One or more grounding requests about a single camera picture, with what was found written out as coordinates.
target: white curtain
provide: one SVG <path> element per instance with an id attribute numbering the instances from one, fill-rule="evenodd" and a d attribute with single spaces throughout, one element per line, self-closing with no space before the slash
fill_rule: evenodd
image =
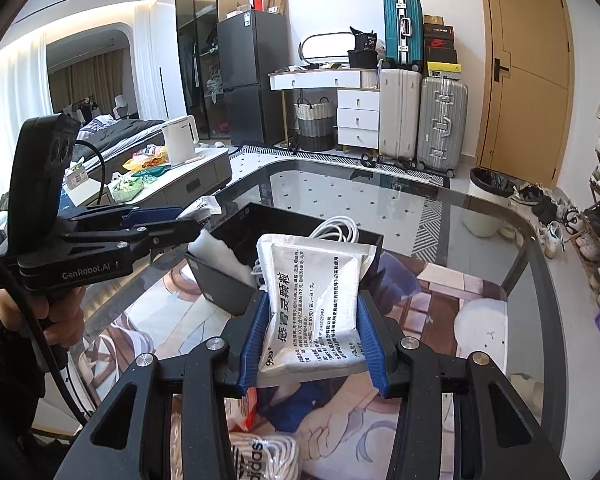
<path id="1" fill-rule="evenodd" d="M 138 5 L 134 8 L 134 75 L 136 76 L 136 99 L 141 119 L 167 120 L 164 106 L 160 72 L 155 63 L 151 35 L 151 9 L 153 6 Z"/>
<path id="2" fill-rule="evenodd" d="M 0 197 L 9 190 L 22 123 L 52 113 L 46 34 L 34 31 L 0 51 Z"/>

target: suitcase handle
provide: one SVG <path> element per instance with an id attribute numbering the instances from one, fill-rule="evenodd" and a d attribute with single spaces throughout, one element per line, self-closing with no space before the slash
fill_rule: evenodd
<path id="1" fill-rule="evenodd" d="M 449 103 L 450 105 L 453 105 L 453 101 L 451 99 L 453 99 L 454 95 L 453 94 L 443 94 L 440 92 L 440 90 L 436 90 L 435 92 L 433 92 L 434 95 L 434 100 L 439 102 L 439 103 Z"/>
<path id="2" fill-rule="evenodd" d="M 400 17 L 400 33 L 403 38 L 411 37 L 411 18 L 409 16 Z"/>
<path id="3" fill-rule="evenodd" d="M 443 132 L 440 137 L 448 137 L 451 135 L 451 119 L 443 117 L 442 121 L 433 119 L 433 129 Z"/>

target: glass tabletop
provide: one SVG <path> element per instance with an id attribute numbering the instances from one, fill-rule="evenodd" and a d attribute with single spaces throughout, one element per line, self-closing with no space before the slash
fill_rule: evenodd
<path id="1" fill-rule="evenodd" d="M 360 229 L 382 235 L 381 263 L 384 259 L 386 276 L 393 280 L 374 297 L 382 314 L 437 352 L 489 354 L 541 421 L 555 449 L 562 449 L 567 382 L 560 314 L 534 229 L 515 211 L 399 175 L 302 159 L 272 162 L 220 190 L 216 198 L 222 214 L 212 217 L 211 230 L 257 203 L 316 219 L 349 216 Z M 513 240 L 496 232 L 503 226 L 512 228 L 503 233 Z M 87 342 L 166 274 L 177 282 L 174 269 L 184 268 L 184 251 L 168 251 L 152 263 L 146 258 L 131 276 L 90 286 Z M 422 288 L 413 296 L 400 295 L 405 271 Z M 204 338 L 212 335 L 217 334 L 203 333 Z M 190 336 L 179 337 L 190 341 Z M 185 344 L 178 348 L 169 351 L 190 349 Z M 72 352 L 76 362 L 79 353 Z M 368 374 L 320 382 L 314 391 L 307 386 L 313 383 L 298 385 L 304 396 L 299 389 L 259 391 L 260 434 L 293 433 L 304 452 L 303 469 L 315 478 L 342 478 L 341 471 L 352 462 L 356 468 L 347 478 L 384 477 L 399 403 L 378 397 Z M 445 395 L 442 476 L 451 478 L 452 402 Z M 311 399 L 308 407 L 306 399 Z M 330 437 L 318 446 L 316 435 L 327 428 Z"/>

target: black refrigerator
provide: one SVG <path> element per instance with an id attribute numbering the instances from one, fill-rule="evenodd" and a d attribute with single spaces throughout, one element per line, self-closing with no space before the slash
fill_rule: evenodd
<path id="1" fill-rule="evenodd" d="M 283 97 L 271 91 L 269 74 L 289 65 L 286 18 L 248 10 L 218 23 L 218 45 L 232 143 L 280 142 Z"/>

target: trash can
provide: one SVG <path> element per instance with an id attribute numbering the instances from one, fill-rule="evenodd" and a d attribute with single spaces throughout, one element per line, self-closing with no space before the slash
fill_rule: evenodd
<path id="1" fill-rule="evenodd" d="M 496 171 L 473 168 L 470 172 L 469 195 L 507 207 L 513 195 L 513 182 Z M 498 232 L 504 220 L 483 215 L 475 211 L 464 211 L 462 224 L 478 238 L 488 238 Z"/>

